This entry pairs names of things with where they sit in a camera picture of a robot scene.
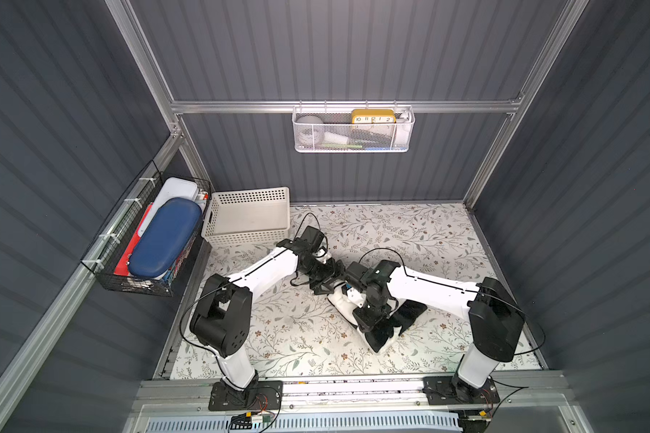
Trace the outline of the black white checkered pillowcase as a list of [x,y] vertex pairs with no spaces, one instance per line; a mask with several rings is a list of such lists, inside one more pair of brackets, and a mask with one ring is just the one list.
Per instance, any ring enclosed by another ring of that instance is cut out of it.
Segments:
[[374,326],[372,331],[364,333],[359,329],[359,325],[353,316],[353,311],[357,308],[357,305],[350,302],[348,297],[341,293],[341,290],[329,294],[327,299],[355,329],[355,332],[360,336],[367,348],[376,354],[388,350],[428,310],[425,304],[416,301],[404,301],[390,318],[381,320]]

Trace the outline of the white perforated plastic basket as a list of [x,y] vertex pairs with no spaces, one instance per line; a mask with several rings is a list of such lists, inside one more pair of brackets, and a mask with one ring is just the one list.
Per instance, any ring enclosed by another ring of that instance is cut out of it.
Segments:
[[202,238],[212,247],[277,243],[289,236],[287,187],[214,192]]

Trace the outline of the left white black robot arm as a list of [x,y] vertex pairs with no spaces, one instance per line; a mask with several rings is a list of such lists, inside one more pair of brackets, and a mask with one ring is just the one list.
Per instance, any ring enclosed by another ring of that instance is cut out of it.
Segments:
[[343,274],[343,264],[319,246],[286,239],[240,272],[211,275],[194,307],[187,310],[188,327],[198,347],[213,353],[221,380],[229,388],[244,391],[257,381],[244,348],[253,304],[283,279],[296,274],[307,276],[306,284],[317,294],[328,294]]

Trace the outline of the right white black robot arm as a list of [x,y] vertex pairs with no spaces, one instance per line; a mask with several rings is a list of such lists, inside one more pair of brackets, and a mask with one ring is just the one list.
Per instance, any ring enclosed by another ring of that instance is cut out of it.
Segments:
[[363,296],[352,317],[374,351],[415,321],[423,308],[447,312],[469,322],[472,344],[453,377],[456,389],[479,390],[501,363],[513,360],[525,313],[502,283],[452,281],[383,260],[373,268],[352,263],[345,273],[352,290]]

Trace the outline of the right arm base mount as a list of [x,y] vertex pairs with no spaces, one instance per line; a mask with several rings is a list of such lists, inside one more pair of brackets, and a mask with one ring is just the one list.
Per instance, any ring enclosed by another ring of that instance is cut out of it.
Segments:
[[500,402],[498,388],[491,377],[480,388],[474,388],[458,375],[426,376],[422,379],[422,393],[431,406],[482,404],[493,407]]

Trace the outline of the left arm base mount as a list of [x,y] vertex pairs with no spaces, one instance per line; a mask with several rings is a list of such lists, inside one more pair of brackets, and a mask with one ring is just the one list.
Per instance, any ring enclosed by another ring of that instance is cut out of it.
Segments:
[[282,381],[259,381],[245,390],[234,389],[224,381],[216,382],[209,397],[209,411],[277,411],[283,400]]

